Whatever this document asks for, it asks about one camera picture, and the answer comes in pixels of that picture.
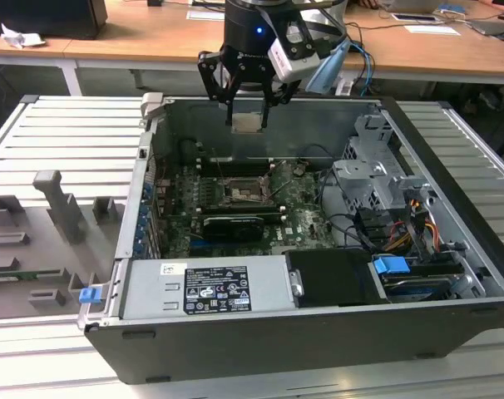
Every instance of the desk leg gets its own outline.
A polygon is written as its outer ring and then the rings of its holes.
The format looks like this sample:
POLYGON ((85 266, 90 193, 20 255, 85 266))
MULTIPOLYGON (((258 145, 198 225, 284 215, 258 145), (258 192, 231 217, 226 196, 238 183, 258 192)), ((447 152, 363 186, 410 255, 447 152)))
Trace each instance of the desk leg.
POLYGON ((136 89, 145 89, 145 85, 143 84, 143 76, 141 74, 141 70, 139 69, 130 69, 130 73, 134 76, 134 84, 136 85, 136 89))
POLYGON ((57 65, 62 69, 63 77, 66 80, 67 89, 71 96, 83 96, 77 75, 77 62, 75 60, 58 60, 57 65))

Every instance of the computer case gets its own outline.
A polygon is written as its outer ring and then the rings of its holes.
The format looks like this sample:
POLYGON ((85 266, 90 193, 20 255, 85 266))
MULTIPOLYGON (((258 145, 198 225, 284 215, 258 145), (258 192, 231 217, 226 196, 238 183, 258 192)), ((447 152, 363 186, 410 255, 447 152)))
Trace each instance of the computer case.
POLYGON ((104 0, 0 1, 0 33, 3 23, 14 31, 45 37, 95 39, 107 17, 104 0))

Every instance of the cable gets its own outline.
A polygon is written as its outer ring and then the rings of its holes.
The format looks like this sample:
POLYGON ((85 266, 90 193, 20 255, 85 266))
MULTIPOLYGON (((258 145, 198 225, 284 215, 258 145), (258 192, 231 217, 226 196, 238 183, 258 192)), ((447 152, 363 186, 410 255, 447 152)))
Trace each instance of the cable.
POLYGON ((10 81, 8 81, 8 79, 3 75, 3 73, 1 72, 1 69, 0 69, 0 77, 2 78, 2 80, 4 81, 6 86, 8 86, 10 88, 10 90, 13 91, 17 96, 19 96, 19 93, 17 92, 17 90, 12 86, 12 83, 10 83, 10 81))
POLYGON ((335 157, 333 156, 333 154, 331 152, 329 152, 326 147, 324 147, 323 145, 321 144, 317 144, 317 143, 311 143, 311 144, 307 144, 304 148, 302 148, 300 151, 299 151, 299 155, 297 155, 298 158, 304 158, 304 154, 307 150, 309 150, 310 148, 313 148, 313 147, 317 147, 319 149, 321 149, 322 151, 324 151, 324 153, 328 154, 328 156, 332 159, 332 160, 335 160, 335 157))
MULTIPOLYGON (((145 0, 122 0, 123 2, 140 2, 140 1, 145 1, 145 0)), ((225 10, 225 5, 224 4, 217 4, 217 3, 212 3, 212 2, 202 2, 195 0, 192 4, 189 3, 183 3, 183 2, 167 2, 166 0, 163 0, 162 5, 166 4, 175 4, 176 6, 184 6, 184 7, 203 7, 206 10, 210 10, 213 12, 224 12, 225 10)))
POLYGON ((366 51, 364 51, 360 46, 358 46, 356 44, 352 43, 352 46, 354 46, 356 49, 358 49, 358 51, 361 53, 361 55, 365 59, 365 65, 367 66, 367 79, 365 80, 365 85, 364 85, 363 89, 361 90, 361 96, 363 96, 365 94, 365 91, 367 91, 368 86, 370 85, 370 81, 371 81, 371 78, 372 78, 371 77, 371 75, 372 75, 372 65, 371 65, 370 57, 368 56, 368 53, 366 51))
POLYGON ((361 27, 356 22, 349 22, 346 25, 348 25, 350 27, 356 27, 358 29, 358 33, 359 33, 359 41, 361 42, 361 47, 357 47, 354 44, 352 44, 352 45, 354 47, 356 47, 359 50, 359 52, 361 52, 361 54, 363 55, 364 63, 363 63, 363 69, 361 70, 361 73, 359 73, 359 76, 353 85, 356 86, 359 83, 359 81, 363 77, 365 70, 367 70, 367 79, 365 80, 365 86, 363 87, 363 89, 361 91, 361 96, 362 96, 362 95, 364 95, 364 93, 367 91, 367 89, 370 87, 370 84, 372 83, 374 71, 376 70, 376 60, 374 59, 374 56, 365 49, 365 46, 363 43, 363 33, 361 32, 361 27))
POLYGON ((394 234, 394 230, 396 230, 396 228, 400 225, 400 224, 405 224, 405 222, 403 222, 402 220, 400 220, 399 222, 396 222, 395 224, 393 224, 393 227, 391 227, 391 233, 389 234, 391 236, 390 238, 390 242, 392 243, 393 241, 393 234, 394 234))
POLYGON ((348 237, 355 239, 358 243, 360 243, 363 247, 366 247, 366 245, 363 243, 363 241, 355 234, 352 234, 348 231, 348 229, 351 229, 353 226, 348 227, 347 229, 343 229, 342 227, 337 226, 331 219, 334 217, 334 215, 330 216, 328 218, 328 222, 332 224, 332 227, 336 229, 337 231, 343 233, 344 235, 347 235, 348 237))

